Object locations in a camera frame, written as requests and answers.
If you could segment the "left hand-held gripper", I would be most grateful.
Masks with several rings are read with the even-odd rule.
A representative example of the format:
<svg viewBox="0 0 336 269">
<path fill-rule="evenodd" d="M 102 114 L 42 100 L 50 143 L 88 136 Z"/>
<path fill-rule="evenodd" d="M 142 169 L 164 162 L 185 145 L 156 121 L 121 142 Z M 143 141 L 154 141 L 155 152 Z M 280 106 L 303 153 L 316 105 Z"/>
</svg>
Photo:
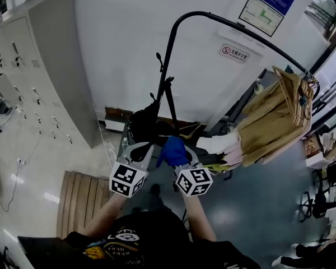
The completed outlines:
<svg viewBox="0 0 336 269">
<path fill-rule="evenodd" d="M 128 198 L 135 195 L 148 176 L 153 152 L 153 143 L 129 145 L 113 165 L 109 178 L 110 191 Z"/>
</svg>

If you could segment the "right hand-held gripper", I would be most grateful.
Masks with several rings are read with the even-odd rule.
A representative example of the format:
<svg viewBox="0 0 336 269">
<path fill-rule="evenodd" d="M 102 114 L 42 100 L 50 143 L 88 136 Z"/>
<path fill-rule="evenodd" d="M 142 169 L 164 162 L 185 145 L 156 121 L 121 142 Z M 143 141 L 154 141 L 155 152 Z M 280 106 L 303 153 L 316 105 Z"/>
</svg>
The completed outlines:
<svg viewBox="0 0 336 269">
<path fill-rule="evenodd" d="M 192 149 L 185 147 L 185 150 L 189 164 L 174 167 L 176 179 L 173 182 L 173 189 L 185 197 L 206 194 L 213 183 L 211 173 L 199 162 Z"/>
</svg>

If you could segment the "blue cloth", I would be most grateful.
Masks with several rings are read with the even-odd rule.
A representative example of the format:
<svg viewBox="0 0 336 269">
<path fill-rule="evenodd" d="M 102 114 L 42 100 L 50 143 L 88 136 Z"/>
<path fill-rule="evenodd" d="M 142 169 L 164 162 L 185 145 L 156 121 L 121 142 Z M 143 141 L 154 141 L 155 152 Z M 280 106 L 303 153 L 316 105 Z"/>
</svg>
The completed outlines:
<svg viewBox="0 0 336 269">
<path fill-rule="evenodd" d="M 167 139 L 158 156 L 156 168 L 159 168 L 163 161 L 168 166 L 181 166 L 189 163 L 185 145 L 180 138 L 171 136 Z"/>
</svg>

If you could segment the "black metal clothes rack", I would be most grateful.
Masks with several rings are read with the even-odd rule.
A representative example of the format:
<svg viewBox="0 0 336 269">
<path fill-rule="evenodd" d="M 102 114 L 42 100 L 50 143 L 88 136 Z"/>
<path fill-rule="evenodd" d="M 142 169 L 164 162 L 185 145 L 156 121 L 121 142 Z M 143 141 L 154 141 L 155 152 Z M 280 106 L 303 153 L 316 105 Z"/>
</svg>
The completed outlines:
<svg viewBox="0 0 336 269">
<path fill-rule="evenodd" d="M 175 21 L 175 23 L 173 24 L 173 27 L 172 27 L 171 32 L 170 32 L 167 48 L 166 48 L 165 59 L 164 59 L 164 62 L 163 62 L 164 63 L 164 68 L 165 68 L 164 72 L 166 74 L 167 74 L 167 69 L 169 67 L 171 53 L 172 53 L 172 50 L 173 50 L 173 46 L 174 46 L 174 42 L 175 42 L 175 39 L 176 39 L 178 28 L 183 21 L 185 21 L 186 19 L 188 19 L 190 17 L 193 17 L 193 16 L 202 16 L 202 17 L 206 17 L 210 20 L 213 20 L 215 22 L 221 23 L 221 24 L 223 24 L 225 26 L 228 26 L 232 29 L 235 29 L 235 30 L 237 30 L 237 31 L 239 31 L 243 34 L 246 34 L 247 36 L 249 36 L 249 37 L 255 39 L 256 41 L 262 43 L 263 45 L 267 46 L 269 49 L 273 50 L 274 52 L 279 54 L 281 57 L 283 57 L 286 60 L 288 60 L 289 62 L 291 62 L 300 71 L 302 71 L 303 74 L 304 74 L 304 79 L 307 82 L 312 82 L 313 84 L 316 84 L 317 89 L 314 91 L 313 100 L 318 96 L 318 94 L 320 92 L 320 85 L 319 85 L 319 82 L 317 81 L 317 79 L 307 69 L 303 68 L 303 66 L 300 65 L 296 60 L 294 60 L 292 57 L 290 57 L 287 53 L 285 53 L 284 51 L 279 49 L 277 46 L 275 46 L 274 44 L 272 44 L 268 40 L 262 38 L 258 34 L 252 32 L 251 30 L 248 30 L 245 26 L 242 26 L 241 24 L 232 22 L 232 21 L 230 21 L 228 19 L 225 19 L 221 16 L 217 16 L 217 15 L 212 14 L 210 12 L 204 12 L 204 11 L 188 12 L 188 13 L 180 16 Z"/>
</svg>

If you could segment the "person's left forearm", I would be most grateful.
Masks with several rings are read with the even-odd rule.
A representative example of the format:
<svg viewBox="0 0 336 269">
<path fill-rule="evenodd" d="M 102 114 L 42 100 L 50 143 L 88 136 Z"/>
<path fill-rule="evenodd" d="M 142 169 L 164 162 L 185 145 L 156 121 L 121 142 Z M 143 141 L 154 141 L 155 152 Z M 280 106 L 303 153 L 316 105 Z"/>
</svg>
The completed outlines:
<svg viewBox="0 0 336 269">
<path fill-rule="evenodd" d="M 106 236 L 127 199 L 125 196 L 114 193 L 100 211 L 88 222 L 81 234 L 96 239 Z"/>
</svg>

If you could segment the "white garment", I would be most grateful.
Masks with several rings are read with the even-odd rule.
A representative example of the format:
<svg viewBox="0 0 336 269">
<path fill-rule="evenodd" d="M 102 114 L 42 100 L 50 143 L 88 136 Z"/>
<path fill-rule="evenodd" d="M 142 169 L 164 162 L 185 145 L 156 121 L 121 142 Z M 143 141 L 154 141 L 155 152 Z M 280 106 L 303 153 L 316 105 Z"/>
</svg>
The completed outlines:
<svg viewBox="0 0 336 269">
<path fill-rule="evenodd" d="M 209 154 L 221 154 L 228 147 L 239 142 L 239 135 L 236 132 L 231 132 L 222 136 L 200 137 L 196 147 L 206 150 Z"/>
</svg>

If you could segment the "black bag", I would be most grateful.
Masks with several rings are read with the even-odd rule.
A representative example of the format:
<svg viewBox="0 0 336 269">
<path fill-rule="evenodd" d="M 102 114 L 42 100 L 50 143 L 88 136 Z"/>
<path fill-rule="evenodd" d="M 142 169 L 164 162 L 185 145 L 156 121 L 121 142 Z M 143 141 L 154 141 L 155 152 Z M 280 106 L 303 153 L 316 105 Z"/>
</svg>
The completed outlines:
<svg viewBox="0 0 336 269">
<path fill-rule="evenodd" d="M 157 107 L 158 102 L 155 100 L 146 108 L 135 112 L 128 122 L 128 133 L 135 143 L 149 142 L 157 144 L 159 142 L 157 134 Z"/>
</svg>

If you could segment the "black tripod stand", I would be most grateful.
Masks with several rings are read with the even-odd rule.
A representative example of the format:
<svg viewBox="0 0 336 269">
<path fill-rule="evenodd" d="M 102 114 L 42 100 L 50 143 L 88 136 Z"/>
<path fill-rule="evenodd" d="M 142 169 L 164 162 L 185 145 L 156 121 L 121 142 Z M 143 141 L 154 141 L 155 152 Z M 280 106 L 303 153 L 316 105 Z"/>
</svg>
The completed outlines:
<svg viewBox="0 0 336 269">
<path fill-rule="evenodd" d="M 157 122 L 158 118 L 158 112 L 160 110 L 160 104 L 163 95 L 166 95 L 167 103 L 170 109 L 171 117 L 172 117 L 172 130 L 173 130 L 173 135 L 178 135 L 179 134 L 179 124 L 178 124 L 178 119 L 176 116 L 176 111 L 175 111 L 175 105 L 174 105 L 174 100 L 173 100 L 173 95 L 171 91 L 171 83 L 174 80 L 174 77 L 170 76 L 166 78 L 166 73 L 164 72 L 164 63 L 162 61 L 161 55 L 159 52 L 156 53 L 156 58 L 160 62 L 160 73 L 161 73 L 161 78 L 160 78 L 160 83 L 158 86 L 158 93 L 157 96 L 153 102 L 153 108 L 152 108 L 152 118 L 154 122 Z"/>
</svg>

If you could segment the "wooden slatted board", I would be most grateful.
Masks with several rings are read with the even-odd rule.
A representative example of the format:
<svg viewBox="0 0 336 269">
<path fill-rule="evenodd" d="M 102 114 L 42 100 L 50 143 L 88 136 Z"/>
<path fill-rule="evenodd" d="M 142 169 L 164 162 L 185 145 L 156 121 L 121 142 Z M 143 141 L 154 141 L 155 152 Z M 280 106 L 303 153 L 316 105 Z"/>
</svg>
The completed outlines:
<svg viewBox="0 0 336 269">
<path fill-rule="evenodd" d="M 60 190 L 56 235 L 81 232 L 110 197 L 109 179 L 65 171 Z"/>
</svg>

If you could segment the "tan coat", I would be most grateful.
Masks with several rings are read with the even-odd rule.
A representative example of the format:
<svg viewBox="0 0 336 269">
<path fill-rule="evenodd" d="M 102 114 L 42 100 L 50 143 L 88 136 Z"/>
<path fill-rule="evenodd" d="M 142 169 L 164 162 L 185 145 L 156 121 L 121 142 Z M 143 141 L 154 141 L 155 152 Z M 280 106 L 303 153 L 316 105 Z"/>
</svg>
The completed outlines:
<svg viewBox="0 0 336 269">
<path fill-rule="evenodd" d="M 292 123 L 292 116 L 277 81 L 255 96 L 242 110 L 246 117 L 238 124 L 242 165 L 247 167 L 290 142 L 298 141 L 311 128 Z"/>
</svg>

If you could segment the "person's black printed shirt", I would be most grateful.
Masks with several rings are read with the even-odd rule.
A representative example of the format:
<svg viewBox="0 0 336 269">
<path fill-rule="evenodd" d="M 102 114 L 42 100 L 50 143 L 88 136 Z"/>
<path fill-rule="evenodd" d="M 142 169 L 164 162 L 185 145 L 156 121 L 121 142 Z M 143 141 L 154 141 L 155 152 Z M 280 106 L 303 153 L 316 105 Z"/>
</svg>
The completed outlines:
<svg viewBox="0 0 336 269">
<path fill-rule="evenodd" d="M 171 211 L 123 216 L 101 238 L 74 231 L 18 241 L 34 269 L 260 269 L 228 241 L 191 242 Z"/>
</svg>

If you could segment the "no smoking sign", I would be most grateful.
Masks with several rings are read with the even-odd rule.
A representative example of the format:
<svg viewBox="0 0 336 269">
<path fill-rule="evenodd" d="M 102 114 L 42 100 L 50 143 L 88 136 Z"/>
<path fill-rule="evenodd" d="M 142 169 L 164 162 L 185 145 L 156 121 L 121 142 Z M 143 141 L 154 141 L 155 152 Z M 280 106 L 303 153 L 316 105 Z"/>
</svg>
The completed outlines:
<svg viewBox="0 0 336 269">
<path fill-rule="evenodd" d="M 228 44 L 222 45 L 219 54 L 226 58 L 233 59 L 238 63 L 245 63 L 249 58 L 249 53 L 243 52 L 241 49 Z"/>
</svg>

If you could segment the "grey metal locker cabinet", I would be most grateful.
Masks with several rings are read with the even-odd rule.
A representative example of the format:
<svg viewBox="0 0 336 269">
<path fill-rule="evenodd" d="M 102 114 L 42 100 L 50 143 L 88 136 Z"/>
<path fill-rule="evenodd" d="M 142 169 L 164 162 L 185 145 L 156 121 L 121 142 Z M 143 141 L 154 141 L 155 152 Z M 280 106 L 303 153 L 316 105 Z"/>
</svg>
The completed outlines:
<svg viewBox="0 0 336 269">
<path fill-rule="evenodd" d="M 0 96 L 32 132 L 93 148 L 99 131 L 74 0 L 28 0 L 0 22 Z"/>
</svg>

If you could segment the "framed floor plan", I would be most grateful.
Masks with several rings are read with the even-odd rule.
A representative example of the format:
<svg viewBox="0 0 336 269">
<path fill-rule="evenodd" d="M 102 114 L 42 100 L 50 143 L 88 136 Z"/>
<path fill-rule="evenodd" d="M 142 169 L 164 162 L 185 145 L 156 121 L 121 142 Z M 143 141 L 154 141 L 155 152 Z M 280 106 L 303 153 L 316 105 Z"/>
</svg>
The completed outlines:
<svg viewBox="0 0 336 269">
<path fill-rule="evenodd" d="M 284 16 L 262 0 L 247 0 L 239 19 L 272 37 Z"/>
</svg>

